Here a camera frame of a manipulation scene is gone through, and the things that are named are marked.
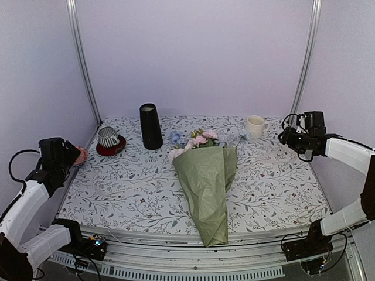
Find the green paper flower bouquet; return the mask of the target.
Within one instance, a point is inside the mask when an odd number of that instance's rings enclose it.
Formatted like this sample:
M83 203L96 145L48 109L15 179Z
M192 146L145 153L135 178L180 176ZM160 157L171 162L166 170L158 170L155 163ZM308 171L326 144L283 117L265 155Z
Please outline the green paper flower bouquet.
M168 157L204 246L227 244L226 195L237 171L237 148L221 141L214 130L198 128L186 144L177 140Z

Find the white printed ribbon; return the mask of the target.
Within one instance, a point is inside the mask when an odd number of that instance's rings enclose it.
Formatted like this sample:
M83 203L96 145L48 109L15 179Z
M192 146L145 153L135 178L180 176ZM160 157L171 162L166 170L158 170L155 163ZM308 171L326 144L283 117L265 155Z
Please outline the white printed ribbon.
M114 193L133 191L136 189L163 189L163 183L158 180L136 180L135 182L123 179L116 179L111 176L103 176L98 173L95 174L91 182L91 189L97 194L110 195Z

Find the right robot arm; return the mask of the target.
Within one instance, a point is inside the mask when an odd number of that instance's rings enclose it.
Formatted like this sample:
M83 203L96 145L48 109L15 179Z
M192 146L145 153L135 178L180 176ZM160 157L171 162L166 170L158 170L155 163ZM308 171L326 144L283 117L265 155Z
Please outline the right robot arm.
M284 129L278 140L297 154L310 152L312 157L328 160L313 165L334 213L313 222L310 237L304 240L307 255L316 255L325 247L325 237L353 230L374 220L374 149L337 134L314 135Z

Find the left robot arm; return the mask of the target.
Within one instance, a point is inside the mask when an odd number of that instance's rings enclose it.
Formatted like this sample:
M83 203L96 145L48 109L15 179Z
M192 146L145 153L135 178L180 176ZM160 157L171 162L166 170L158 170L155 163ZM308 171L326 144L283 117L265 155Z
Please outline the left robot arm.
M87 249L78 222L57 220L40 235L22 243L21 239L35 214L64 186L69 170L80 151L60 137L39 141L40 159L22 188L1 215L1 278L32 280L38 266L60 248L67 246L75 254Z

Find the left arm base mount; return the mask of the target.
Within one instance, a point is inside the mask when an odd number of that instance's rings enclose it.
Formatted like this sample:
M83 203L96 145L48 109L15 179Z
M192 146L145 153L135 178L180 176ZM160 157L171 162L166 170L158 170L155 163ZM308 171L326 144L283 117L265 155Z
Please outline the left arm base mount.
M89 238L83 237L80 224L74 220L56 219L54 224L62 225L69 230L71 242L60 250L70 254L88 256L97 261L103 261L106 255L108 244L104 237L94 234Z

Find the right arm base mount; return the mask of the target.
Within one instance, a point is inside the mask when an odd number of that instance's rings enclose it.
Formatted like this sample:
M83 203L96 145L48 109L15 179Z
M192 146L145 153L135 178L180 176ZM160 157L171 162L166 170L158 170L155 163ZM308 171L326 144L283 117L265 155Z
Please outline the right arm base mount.
M333 251L333 235L324 236L321 229L321 221L322 219L316 220L310 225L306 237L302 237L297 234L286 234L280 243L281 250L284 253L287 261L294 261L324 253L327 254L327 257L322 257L319 259L319 263L316 261L301 263L302 270L310 276L320 275L321 273L332 270L342 260L348 244L347 235L343 231L339 232L338 235L345 238L343 251L339 255L338 259L331 264L330 267L327 267L326 265L328 264L328 259Z

